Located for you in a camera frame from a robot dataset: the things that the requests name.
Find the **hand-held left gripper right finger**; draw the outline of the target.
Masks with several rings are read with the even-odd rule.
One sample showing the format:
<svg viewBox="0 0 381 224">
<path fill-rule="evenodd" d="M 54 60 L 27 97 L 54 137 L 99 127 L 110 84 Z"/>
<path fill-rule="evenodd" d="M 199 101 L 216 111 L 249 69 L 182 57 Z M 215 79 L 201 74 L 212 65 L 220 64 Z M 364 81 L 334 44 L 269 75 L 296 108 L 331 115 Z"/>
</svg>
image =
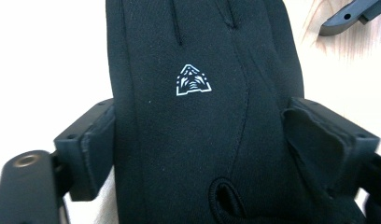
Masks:
<svg viewBox="0 0 381 224">
<path fill-rule="evenodd" d="M 373 158 L 380 138 L 304 98 L 290 99 L 282 118 L 287 141 L 317 184 L 337 194 L 356 195 L 361 166 Z"/>
</svg>

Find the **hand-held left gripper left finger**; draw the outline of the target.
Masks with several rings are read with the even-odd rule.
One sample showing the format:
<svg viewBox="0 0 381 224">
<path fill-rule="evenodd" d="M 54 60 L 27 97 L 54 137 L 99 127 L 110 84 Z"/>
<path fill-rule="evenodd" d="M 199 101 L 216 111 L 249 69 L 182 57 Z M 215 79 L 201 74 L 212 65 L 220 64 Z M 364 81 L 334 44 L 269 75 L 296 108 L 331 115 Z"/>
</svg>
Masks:
<svg viewBox="0 0 381 224">
<path fill-rule="evenodd" d="M 113 164 L 114 100 L 97 103 L 54 139 L 57 158 L 69 166 L 74 202 L 94 200 Z"/>
</svg>

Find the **black glove with white logo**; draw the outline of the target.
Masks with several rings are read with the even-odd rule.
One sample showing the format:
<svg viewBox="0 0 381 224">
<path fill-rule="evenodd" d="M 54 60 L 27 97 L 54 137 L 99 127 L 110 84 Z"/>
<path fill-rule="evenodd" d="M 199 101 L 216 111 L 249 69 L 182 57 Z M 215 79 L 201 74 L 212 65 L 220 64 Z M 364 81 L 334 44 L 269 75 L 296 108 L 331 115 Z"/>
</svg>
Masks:
<svg viewBox="0 0 381 224">
<path fill-rule="evenodd" d="M 285 140 L 283 0 L 106 0 L 120 224 L 363 224 Z"/>
</svg>

